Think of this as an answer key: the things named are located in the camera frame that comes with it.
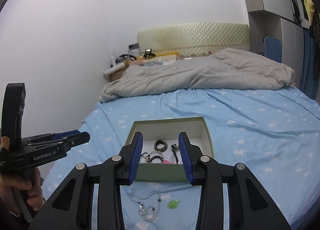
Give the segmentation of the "person's left hand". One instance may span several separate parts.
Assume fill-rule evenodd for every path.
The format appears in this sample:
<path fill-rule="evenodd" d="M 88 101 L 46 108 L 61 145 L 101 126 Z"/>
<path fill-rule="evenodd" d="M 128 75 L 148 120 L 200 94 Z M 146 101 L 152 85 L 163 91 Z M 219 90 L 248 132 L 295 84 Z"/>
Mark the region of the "person's left hand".
<path fill-rule="evenodd" d="M 39 211 L 45 203 L 40 184 L 40 171 L 37 168 L 33 172 L 33 179 L 31 181 L 19 175 L 1 174 L 1 200 L 10 212 L 20 214 L 21 210 L 13 196 L 13 189 L 25 190 L 27 192 L 27 203 L 34 211 Z"/>

